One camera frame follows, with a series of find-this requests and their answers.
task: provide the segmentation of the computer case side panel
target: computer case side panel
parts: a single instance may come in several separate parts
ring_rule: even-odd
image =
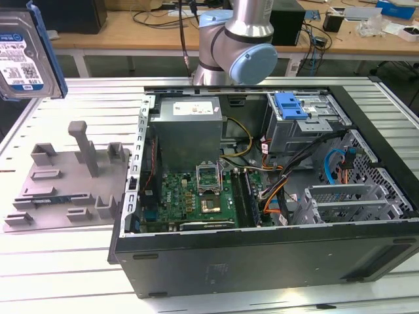
[[[139,298],[375,281],[419,251],[419,222],[119,238]]]

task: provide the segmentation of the wooden workbench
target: wooden workbench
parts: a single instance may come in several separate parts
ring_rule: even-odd
[[[364,7],[373,6],[349,0],[354,5]],[[345,7],[339,0],[333,0],[328,4],[300,1],[300,4],[308,10],[326,12],[330,6]],[[322,21],[312,21],[312,25],[321,27]],[[410,22],[386,17],[393,22],[409,25]],[[176,20],[175,16],[150,16],[147,23],[158,24]],[[199,34],[196,22],[190,19],[185,22],[185,37],[190,56],[197,56],[199,49]],[[418,61],[419,43],[410,43],[395,35],[387,34],[385,37],[361,38],[355,28],[358,22],[343,21],[338,33],[330,33],[333,45],[324,55],[325,59],[340,60],[388,60],[388,61]],[[89,77],[88,68],[84,62],[86,55],[106,56],[181,56],[181,43],[179,30],[154,29],[135,23],[131,14],[126,11],[108,12],[106,25],[97,35],[81,35],[61,33],[61,39],[53,41],[57,54],[69,54],[75,59],[81,77]],[[278,57],[289,58],[290,65],[299,63],[307,53],[310,46],[307,34],[300,36],[297,46],[278,46]]]

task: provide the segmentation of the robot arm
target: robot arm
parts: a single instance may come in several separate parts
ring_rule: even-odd
[[[260,83],[276,65],[270,44],[273,0],[234,0],[234,10],[213,10],[200,18],[200,64],[194,85]]]

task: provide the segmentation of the metal slotted table surface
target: metal slotted table surface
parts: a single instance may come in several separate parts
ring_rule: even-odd
[[[12,208],[35,143],[75,150],[71,120],[85,120],[97,148],[132,148],[144,86],[187,85],[182,78],[67,81],[65,100],[33,100],[0,145],[1,216]],[[383,84],[367,78],[269,78],[280,86],[343,86],[419,176],[417,118]],[[107,263],[112,226],[0,234],[0,313],[419,313],[419,255],[373,283],[139,300],[119,265]],[[332,305],[330,309],[316,307]]]

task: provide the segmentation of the black box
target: black box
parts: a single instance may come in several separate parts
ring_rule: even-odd
[[[296,0],[274,0],[270,23],[275,32],[274,46],[296,46],[306,11]]]
[[[26,7],[28,0],[0,0],[0,7]],[[105,0],[33,0],[47,30],[97,34],[106,22]]]
[[[340,26],[342,25],[344,15],[341,14],[326,14],[325,21],[323,23],[324,31],[330,31],[333,33],[338,33]]]

